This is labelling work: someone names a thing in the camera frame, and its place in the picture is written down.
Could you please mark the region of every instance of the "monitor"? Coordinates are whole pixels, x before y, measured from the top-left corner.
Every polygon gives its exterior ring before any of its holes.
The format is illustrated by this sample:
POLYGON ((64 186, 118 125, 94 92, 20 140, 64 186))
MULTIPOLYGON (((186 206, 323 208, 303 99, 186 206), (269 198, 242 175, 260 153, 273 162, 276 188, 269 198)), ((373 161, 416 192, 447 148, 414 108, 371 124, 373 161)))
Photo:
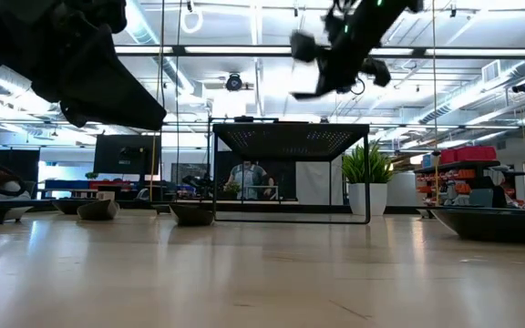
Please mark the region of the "monitor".
POLYGON ((153 157, 153 138, 135 135, 98 136, 94 171, 113 174, 159 174, 161 139, 155 138, 155 149, 158 151, 153 157))

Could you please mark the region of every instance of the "white planter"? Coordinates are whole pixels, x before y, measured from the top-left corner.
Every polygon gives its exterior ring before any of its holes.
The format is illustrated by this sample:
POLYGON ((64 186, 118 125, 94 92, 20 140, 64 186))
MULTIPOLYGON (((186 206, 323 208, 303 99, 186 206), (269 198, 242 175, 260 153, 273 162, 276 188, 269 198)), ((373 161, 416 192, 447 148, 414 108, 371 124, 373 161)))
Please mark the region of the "white planter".
MULTIPOLYGON (((365 215, 365 184, 349 185, 350 207, 354 215, 365 215)), ((370 213, 372 216, 384 215, 388 187, 385 183, 370 183, 370 213)))

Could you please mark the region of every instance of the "green plant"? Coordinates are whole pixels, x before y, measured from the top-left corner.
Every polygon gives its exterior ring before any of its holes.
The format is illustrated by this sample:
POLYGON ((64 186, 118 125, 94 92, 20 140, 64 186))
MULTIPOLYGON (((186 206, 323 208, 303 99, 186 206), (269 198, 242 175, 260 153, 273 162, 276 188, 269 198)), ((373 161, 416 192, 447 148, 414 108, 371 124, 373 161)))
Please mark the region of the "green plant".
POLYGON ((231 194, 238 194, 241 191, 241 185, 239 185, 238 182, 234 182, 233 181, 233 182, 227 184, 224 187, 224 190, 226 192, 231 193, 231 194))
POLYGON ((98 173, 95 172, 89 172, 84 175, 87 179, 96 179, 98 178, 98 173))
MULTIPOLYGON (((370 146, 370 183, 388 183, 394 174, 391 170, 392 161, 379 150, 377 143, 370 146)), ((352 150, 352 155, 344 155, 342 171, 349 183, 365 183, 364 147, 358 145, 352 150)))

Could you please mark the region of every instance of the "perforated metal panel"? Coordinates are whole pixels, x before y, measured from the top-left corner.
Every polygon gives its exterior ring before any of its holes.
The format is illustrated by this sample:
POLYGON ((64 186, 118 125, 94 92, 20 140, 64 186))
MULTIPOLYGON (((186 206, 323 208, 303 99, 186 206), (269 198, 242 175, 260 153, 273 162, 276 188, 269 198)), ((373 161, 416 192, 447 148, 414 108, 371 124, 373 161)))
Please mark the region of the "perforated metal panel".
POLYGON ((244 159, 331 161, 366 136, 361 124, 225 123, 213 132, 244 159))

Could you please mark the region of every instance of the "air vent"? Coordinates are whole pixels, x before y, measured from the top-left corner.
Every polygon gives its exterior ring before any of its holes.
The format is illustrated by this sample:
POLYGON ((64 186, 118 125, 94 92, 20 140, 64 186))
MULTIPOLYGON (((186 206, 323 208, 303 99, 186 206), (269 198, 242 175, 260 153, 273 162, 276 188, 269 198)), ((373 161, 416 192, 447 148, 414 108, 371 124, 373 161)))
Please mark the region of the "air vent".
POLYGON ((481 68, 481 76, 483 77, 483 83, 488 83, 499 77, 501 65, 499 60, 491 62, 491 64, 481 68))

